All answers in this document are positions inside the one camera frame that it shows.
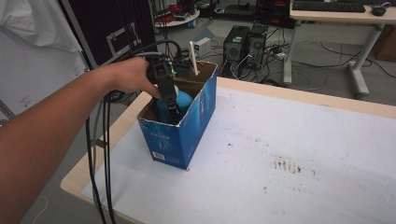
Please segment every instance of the open box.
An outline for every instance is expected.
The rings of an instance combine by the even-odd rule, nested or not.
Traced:
[[[152,159],[180,169],[187,169],[216,107],[217,65],[197,63],[200,74],[192,73],[175,81],[181,91],[192,98],[186,115],[177,125],[160,122],[156,99],[137,115]]]

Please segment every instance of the white label on box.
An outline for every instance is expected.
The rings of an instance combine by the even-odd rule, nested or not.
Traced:
[[[152,152],[152,155],[155,157],[155,158],[157,158],[157,159],[160,159],[160,160],[163,160],[163,161],[165,161],[165,156],[163,155],[163,154],[160,154],[160,153],[158,153],[158,152]]]

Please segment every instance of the white wire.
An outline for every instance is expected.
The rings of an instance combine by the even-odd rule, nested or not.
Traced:
[[[44,197],[43,195],[39,195],[39,197],[43,198],[46,200],[46,205],[44,206],[43,209],[41,209],[41,211],[35,216],[35,219],[33,220],[33,224],[35,224],[35,221],[37,220],[37,218],[47,209],[47,206],[49,205],[49,200]]]

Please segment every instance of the gray floor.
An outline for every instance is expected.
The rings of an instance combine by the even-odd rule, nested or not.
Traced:
[[[222,46],[224,40],[222,36],[225,35],[220,34],[219,36],[219,34],[213,34],[206,28],[211,22],[217,20],[218,19],[212,21],[208,19],[199,19],[194,29],[190,29],[184,25],[170,27],[167,29],[168,38],[175,40],[182,48],[186,48],[189,40],[199,40],[207,35],[212,39],[212,46],[216,46],[217,44]],[[292,30],[285,29],[285,39],[287,42],[290,41],[291,32]],[[267,42],[272,41],[271,43],[276,43],[278,39],[279,41],[283,39],[280,32],[272,35]],[[356,54],[359,52],[360,47],[328,43],[325,43],[324,46],[335,51],[342,51],[343,55],[329,52],[318,42],[302,42],[297,45],[295,50],[295,55],[297,57],[295,57],[295,60],[298,60],[299,63],[294,62],[292,65],[293,84],[288,86],[288,88],[354,99],[355,88],[351,76],[347,73],[345,65],[334,68],[313,68],[302,65],[301,63],[311,63],[315,65],[344,63],[350,58],[346,53]],[[221,54],[222,49],[216,49],[216,53]],[[204,61],[221,64],[222,56],[208,57],[205,58]],[[391,75],[396,76],[396,63],[384,61],[376,62]],[[270,78],[272,80],[281,82],[281,65],[279,61],[271,63]],[[363,72],[370,91],[369,96],[361,98],[362,101],[396,105],[396,78],[390,77],[375,64],[363,67],[361,71]],[[113,112],[111,113],[111,122],[113,122],[125,108],[126,105],[114,104],[112,106]],[[85,133],[83,129],[81,129],[58,171],[43,189],[41,195],[24,217],[22,223],[101,223],[99,215],[93,205],[78,200],[60,189],[60,184],[64,176],[85,154],[85,146]],[[126,223],[119,218],[117,221],[118,223]]]

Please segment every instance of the white fabric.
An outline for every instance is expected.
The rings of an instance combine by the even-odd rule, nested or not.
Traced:
[[[1,0],[0,28],[38,47],[81,50],[55,0]]]

